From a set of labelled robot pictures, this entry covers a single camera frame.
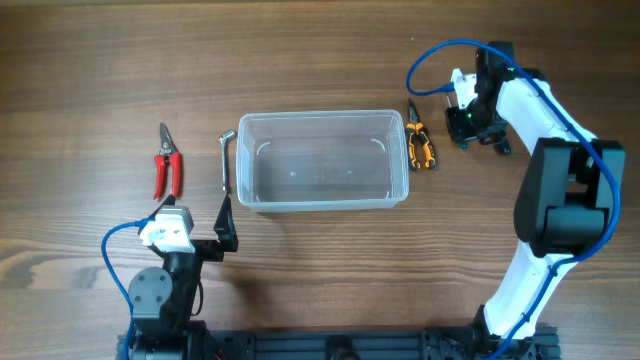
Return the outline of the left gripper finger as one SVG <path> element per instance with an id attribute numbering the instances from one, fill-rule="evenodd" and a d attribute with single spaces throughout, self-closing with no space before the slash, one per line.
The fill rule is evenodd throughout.
<path id="1" fill-rule="evenodd" d="M 149 215 L 150 218 L 155 218 L 157 213 L 164 207 L 164 206 L 174 206 L 176 203 L 176 197 L 174 195 L 168 195 L 163 202 Z"/>
<path id="2" fill-rule="evenodd" d="M 221 244 L 238 243 L 238 236 L 233 221 L 231 198 L 229 195 L 224 197 L 213 230 L 217 234 L 218 241 Z"/>

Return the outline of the green handled screwdriver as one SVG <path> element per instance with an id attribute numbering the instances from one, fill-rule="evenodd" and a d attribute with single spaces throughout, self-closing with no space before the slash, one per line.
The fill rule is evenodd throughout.
<path id="1" fill-rule="evenodd" d="M 466 115 L 458 107 L 449 107 L 445 111 L 446 125 L 452 141 L 460 148 L 466 149 L 467 129 Z"/>

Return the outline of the black red screwdriver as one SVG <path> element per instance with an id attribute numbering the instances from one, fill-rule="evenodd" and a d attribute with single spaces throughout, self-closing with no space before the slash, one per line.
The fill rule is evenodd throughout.
<path id="1" fill-rule="evenodd" d="M 511 146 L 506 138 L 503 138 L 494 145 L 495 150 L 500 155 L 510 155 L 512 150 Z"/>

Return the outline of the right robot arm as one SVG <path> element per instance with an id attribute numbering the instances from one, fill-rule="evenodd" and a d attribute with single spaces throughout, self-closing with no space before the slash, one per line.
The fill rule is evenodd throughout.
<path id="1" fill-rule="evenodd" d="M 519 66 L 509 42 L 474 42 L 476 70 L 454 70 L 446 111 L 459 146 L 510 149 L 513 128 L 531 158 L 514 206 L 518 244 L 494 295 L 465 329 L 443 330 L 467 359 L 549 359 L 558 340 L 537 320 L 564 276 L 612 237 L 621 212 L 625 151 L 579 125 L 536 69 Z"/>

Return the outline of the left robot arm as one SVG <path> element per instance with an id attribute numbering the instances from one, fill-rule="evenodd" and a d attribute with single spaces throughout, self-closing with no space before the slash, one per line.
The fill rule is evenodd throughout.
<path id="1" fill-rule="evenodd" d="M 150 217 L 134 224 L 142 244 L 162 260 L 134 276 L 124 290 L 130 325 L 118 338 L 118 359 L 222 359 L 222 346 L 210 334 L 201 312 L 203 264 L 221 262 L 238 250 L 232 204 L 225 196 L 213 226 L 214 240 L 193 240 L 189 209 L 168 196 Z"/>

